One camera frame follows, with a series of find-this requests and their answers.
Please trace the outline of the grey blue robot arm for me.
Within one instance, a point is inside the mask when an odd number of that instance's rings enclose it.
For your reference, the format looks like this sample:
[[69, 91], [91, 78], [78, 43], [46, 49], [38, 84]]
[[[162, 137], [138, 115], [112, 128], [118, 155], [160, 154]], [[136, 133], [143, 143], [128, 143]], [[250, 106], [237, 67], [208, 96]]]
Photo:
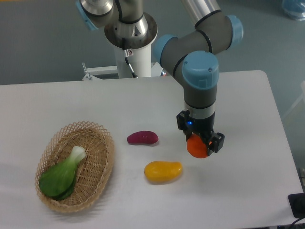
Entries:
[[171, 75], [184, 92], [184, 110], [176, 119], [187, 151], [196, 158], [217, 153], [224, 135], [214, 131], [219, 80], [216, 55], [239, 44], [243, 25], [224, 15], [214, 0], [184, 0], [194, 31], [177, 38], [157, 37], [154, 18], [144, 12], [141, 0], [78, 0], [76, 7], [90, 30], [104, 28], [114, 47], [120, 78], [151, 77], [151, 58]]

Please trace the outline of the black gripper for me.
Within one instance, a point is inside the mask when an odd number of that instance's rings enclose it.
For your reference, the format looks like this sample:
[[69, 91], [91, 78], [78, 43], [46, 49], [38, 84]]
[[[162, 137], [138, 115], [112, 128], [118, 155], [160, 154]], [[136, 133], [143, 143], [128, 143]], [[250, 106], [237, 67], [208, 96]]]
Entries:
[[177, 127], [183, 131], [186, 141], [192, 134], [198, 135], [202, 140], [208, 140], [208, 156], [218, 153], [222, 149], [225, 139], [224, 134], [214, 132], [214, 117], [215, 113], [208, 118], [196, 119], [190, 116], [190, 111], [181, 111], [176, 116]]

